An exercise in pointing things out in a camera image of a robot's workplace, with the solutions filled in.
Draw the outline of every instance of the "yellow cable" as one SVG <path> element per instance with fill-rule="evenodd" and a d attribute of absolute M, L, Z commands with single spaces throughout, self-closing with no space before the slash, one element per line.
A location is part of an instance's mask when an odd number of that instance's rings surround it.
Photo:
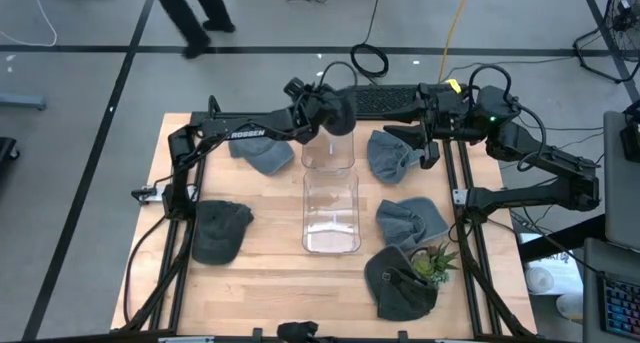
<path fill-rule="evenodd" d="M 449 45 L 451 44 L 451 38 L 453 37 L 453 32 L 456 30 L 456 24 L 458 24 L 458 18 L 460 18 L 460 13 L 462 13 L 462 8 L 467 3 L 467 0 L 461 0 L 460 5 L 458 6 L 458 10 L 456 11 L 456 16 L 453 18 L 453 23 L 451 23 L 451 28 L 449 28 L 449 35 L 447 36 L 447 44 L 444 46 L 444 53 L 442 54 L 442 61 L 440 62 L 440 75 L 438 76 L 438 83 L 442 82 L 442 77 L 444 76 L 444 68 L 447 65 L 447 52 L 449 51 Z"/>

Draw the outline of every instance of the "shoe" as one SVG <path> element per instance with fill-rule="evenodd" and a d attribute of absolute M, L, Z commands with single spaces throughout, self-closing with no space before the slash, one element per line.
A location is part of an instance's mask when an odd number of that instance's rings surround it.
<path fill-rule="evenodd" d="M 202 23 L 202 28 L 208 31 L 225 32 L 225 33 L 233 33 L 236 31 L 236 26 L 234 26 L 233 23 L 229 23 L 228 25 L 220 25 L 210 20 Z"/>
<path fill-rule="evenodd" d="M 207 47 L 211 44 L 211 38 L 207 37 L 206 40 L 200 43 L 190 43 L 185 49 L 182 50 L 182 56 L 185 59 L 194 59 L 200 56 L 207 50 Z"/>

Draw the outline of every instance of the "gray cloth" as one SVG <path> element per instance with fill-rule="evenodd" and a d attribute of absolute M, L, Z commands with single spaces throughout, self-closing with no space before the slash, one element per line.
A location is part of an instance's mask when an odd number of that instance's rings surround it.
<path fill-rule="evenodd" d="M 203 264 L 219 265 L 238 255 L 253 215 L 244 204 L 202 201 L 196 206 L 196 219 L 191 256 Z"/>
<path fill-rule="evenodd" d="M 436 205 L 424 197 L 398 203 L 385 199 L 378 207 L 376 221 L 387 245 L 397 245 L 403 251 L 416 249 L 448 229 Z"/>
<path fill-rule="evenodd" d="M 373 174 L 383 183 L 396 184 L 407 174 L 409 167 L 420 161 L 421 150 L 386 132 L 373 131 L 367 143 L 367 160 Z"/>
<path fill-rule="evenodd" d="M 270 138 L 249 138 L 229 141 L 233 158 L 244 158 L 258 172 L 273 175 L 293 160 L 293 149 L 288 142 Z"/>
<path fill-rule="evenodd" d="M 419 319 L 436 305 L 438 288 L 414 272 L 397 246 L 388 246 L 373 256 L 365 265 L 364 274 L 380 318 Z"/>

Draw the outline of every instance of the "person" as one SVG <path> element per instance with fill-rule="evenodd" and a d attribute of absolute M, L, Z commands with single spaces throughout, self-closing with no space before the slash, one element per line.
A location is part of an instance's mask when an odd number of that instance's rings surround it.
<path fill-rule="evenodd" d="M 200 26 L 189 4 L 185 0 L 159 0 L 169 18 L 176 25 L 187 41 L 187 47 L 182 55 L 186 59 L 193 59 L 205 52 L 211 44 L 211 38 L 204 30 L 233 33 L 236 27 L 231 22 L 223 0 L 198 0 L 207 20 Z"/>

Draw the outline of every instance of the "transparent bin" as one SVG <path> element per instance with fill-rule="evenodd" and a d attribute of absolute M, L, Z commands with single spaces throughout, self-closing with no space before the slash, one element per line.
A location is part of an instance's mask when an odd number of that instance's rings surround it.
<path fill-rule="evenodd" d="M 302 148 L 302 164 L 307 168 L 348 169 L 354 162 L 353 132 L 334 136 L 320 127 L 318 135 Z"/>
<path fill-rule="evenodd" d="M 360 248 L 358 175 L 351 170 L 311 170 L 304 176 L 302 245 L 312 253 L 352 253 Z"/>

